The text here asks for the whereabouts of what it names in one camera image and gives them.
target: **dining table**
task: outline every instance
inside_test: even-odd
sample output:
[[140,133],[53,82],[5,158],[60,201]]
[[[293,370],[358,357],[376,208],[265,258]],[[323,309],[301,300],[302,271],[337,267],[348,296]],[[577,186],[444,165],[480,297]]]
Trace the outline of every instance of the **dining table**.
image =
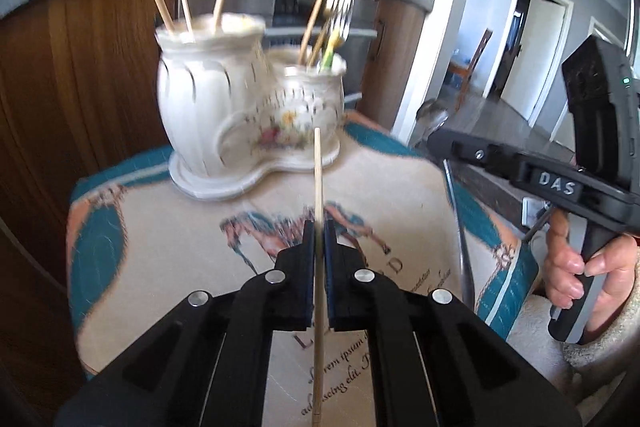
[[[456,219],[441,167],[355,111],[337,131],[340,153],[324,169],[324,214],[338,241],[370,269],[422,295],[461,295]],[[272,172],[241,196],[202,201],[172,182],[170,146],[78,181],[67,225],[68,299],[87,378],[187,295],[238,290],[302,241],[314,219],[312,172]],[[506,339],[539,277],[518,234],[454,184],[471,260],[474,311]],[[322,424],[375,425],[366,331],[324,333]],[[307,426],[312,328],[276,331],[263,425]]]

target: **hand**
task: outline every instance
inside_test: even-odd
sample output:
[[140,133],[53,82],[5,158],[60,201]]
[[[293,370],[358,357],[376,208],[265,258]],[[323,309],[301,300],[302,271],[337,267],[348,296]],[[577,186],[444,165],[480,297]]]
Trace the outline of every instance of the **hand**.
[[631,295],[636,280],[636,240],[629,235],[621,235],[591,257],[585,265],[580,254],[567,243],[569,220],[566,214],[562,210],[556,210],[551,215],[550,225],[551,229],[546,234],[548,255],[543,276],[546,296],[555,306],[569,309],[574,299],[582,297],[584,289],[575,277],[576,274],[607,274],[584,330],[587,340],[597,338],[615,320]]

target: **metal rivet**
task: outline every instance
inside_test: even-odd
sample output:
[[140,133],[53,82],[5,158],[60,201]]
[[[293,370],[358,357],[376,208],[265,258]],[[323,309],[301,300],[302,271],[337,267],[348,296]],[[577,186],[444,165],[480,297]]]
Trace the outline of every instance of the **metal rivet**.
[[209,300],[209,294],[202,290],[198,290],[189,295],[189,298],[187,300],[189,301],[189,304],[191,306],[197,308],[198,306],[202,306]]
[[358,270],[353,274],[353,276],[356,278],[356,281],[371,282],[375,278],[376,274],[374,274],[371,270],[367,270],[366,268],[364,268],[362,270]]
[[264,274],[264,278],[267,279],[267,282],[270,282],[271,284],[277,284],[284,281],[287,276],[284,275],[283,271],[269,270],[266,274]]
[[431,294],[433,300],[438,304],[449,304],[451,299],[453,299],[453,295],[447,290],[443,290],[442,288],[437,289]]

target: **white ceramic vase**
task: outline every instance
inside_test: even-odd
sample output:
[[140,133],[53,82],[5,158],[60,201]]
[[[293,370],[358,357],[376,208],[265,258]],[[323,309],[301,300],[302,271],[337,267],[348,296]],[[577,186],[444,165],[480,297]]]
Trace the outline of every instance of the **white ceramic vase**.
[[158,105],[175,153],[175,184],[199,199],[221,200],[251,188],[273,170],[313,169],[313,129],[321,129],[322,163],[338,155],[335,134],[344,110],[344,61],[332,71],[291,66],[295,48],[270,50],[264,21],[224,14],[193,21],[193,35],[159,28]]

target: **finger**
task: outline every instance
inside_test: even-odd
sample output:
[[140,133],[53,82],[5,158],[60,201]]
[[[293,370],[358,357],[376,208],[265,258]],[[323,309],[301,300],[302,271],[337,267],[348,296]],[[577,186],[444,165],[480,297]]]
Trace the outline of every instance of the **finger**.
[[568,310],[572,304],[574,304],[571,297],[559,292],[553,287],[546,288],[546,298],[548,298],[554,306],[565,310]]
[[547,259],[550,263],[569,273],[578,274],[584,271],[582,256],[571,248],[563,237],[547,234],[546,243],[549,251]]
[[637,256],[636,240],[629,235],[621,235],[589,260],[584,268],[584,273],[593,276],[615,270],[634,270]]
[[552,233],[564,238],[569,237],[569,218],[566,212],[556,208],[549,219],[549,227]]
[[551,267],[550,269],[545,269],[545,276],[546,285],[552,286],[564,295],[573,299],[579,299],[584,295],[582,283],[577,280],[575,275],[571,275],[557,267]]

